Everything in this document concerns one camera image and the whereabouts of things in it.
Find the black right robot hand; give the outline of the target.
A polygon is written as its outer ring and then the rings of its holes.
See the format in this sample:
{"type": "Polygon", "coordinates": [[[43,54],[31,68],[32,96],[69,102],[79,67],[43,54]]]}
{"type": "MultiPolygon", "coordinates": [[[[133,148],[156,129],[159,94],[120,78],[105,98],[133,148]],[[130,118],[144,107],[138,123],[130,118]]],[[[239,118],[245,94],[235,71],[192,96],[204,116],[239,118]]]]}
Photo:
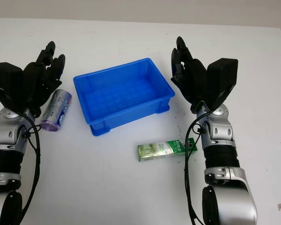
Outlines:
{"type": "Polygon", "coordinates": [[[215,111],[217,106],[208,99],[206,68],[200,60],[192,57],[180,36],[177,37],[176,45],[171,53],[171,81],[191,104],[192,113],[196,114],[203,104],[210,111],[215,111]]]}

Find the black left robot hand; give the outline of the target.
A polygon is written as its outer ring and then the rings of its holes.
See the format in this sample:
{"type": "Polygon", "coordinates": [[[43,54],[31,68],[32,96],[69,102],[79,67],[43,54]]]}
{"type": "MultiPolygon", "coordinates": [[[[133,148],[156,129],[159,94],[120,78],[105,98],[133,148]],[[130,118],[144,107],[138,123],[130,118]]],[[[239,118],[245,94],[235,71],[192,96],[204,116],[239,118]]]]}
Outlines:
{"type": "Polygon", "coordinates": [[[23,70],[24,107],[29,108],[35,118],[41,114],[41,106],[62,84],[60,77],[65,66],[65,55],[54,58],[55,43],[49,42],[35,62],[23,70]]]}

